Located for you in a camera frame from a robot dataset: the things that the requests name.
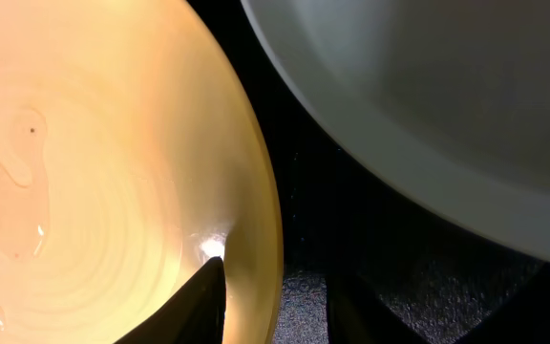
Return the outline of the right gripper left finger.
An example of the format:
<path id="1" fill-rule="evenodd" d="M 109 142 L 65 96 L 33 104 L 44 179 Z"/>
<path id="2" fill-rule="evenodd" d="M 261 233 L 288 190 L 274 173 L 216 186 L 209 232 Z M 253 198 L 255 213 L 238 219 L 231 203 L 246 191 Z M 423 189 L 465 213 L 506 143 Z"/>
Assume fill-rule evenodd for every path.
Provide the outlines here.
<path id="1" fill-rule="evenodd" d="M 116 344 L 222 344 L 225 310 L 223 261 L 212 257 Z"/>

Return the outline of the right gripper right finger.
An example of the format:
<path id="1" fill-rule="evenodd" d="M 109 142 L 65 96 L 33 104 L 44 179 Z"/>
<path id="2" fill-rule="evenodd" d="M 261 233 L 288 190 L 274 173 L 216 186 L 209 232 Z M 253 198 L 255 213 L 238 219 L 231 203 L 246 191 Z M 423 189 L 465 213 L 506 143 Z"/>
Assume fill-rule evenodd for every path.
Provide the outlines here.
<path id="1" fill-rule="evenodd" d="M 356 275 L 329 274 L 329 344 L 427 344 Z"/>

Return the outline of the yellow plate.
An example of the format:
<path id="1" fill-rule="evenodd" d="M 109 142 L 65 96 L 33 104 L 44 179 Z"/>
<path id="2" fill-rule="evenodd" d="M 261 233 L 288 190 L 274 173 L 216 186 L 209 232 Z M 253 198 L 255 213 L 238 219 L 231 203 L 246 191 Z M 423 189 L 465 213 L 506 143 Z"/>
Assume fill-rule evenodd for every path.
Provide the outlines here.
<path id="1" fill-rule="evenodd" d="M 0 0 L 0 343 L 112 343 L 210 258 L 267 343 L 282 225 L 260 126 L 184 1 Z"/>

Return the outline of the light blue plate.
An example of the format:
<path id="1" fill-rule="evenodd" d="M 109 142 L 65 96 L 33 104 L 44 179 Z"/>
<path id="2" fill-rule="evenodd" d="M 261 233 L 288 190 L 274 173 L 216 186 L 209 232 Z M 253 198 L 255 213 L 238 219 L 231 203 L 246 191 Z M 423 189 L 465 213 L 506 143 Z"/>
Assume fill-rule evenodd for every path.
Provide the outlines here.
<path id="1" fill-rule="evenodd" d="M 550 0 L 246 0 L 291 92 L 383 182 L 550 262 Z"/>

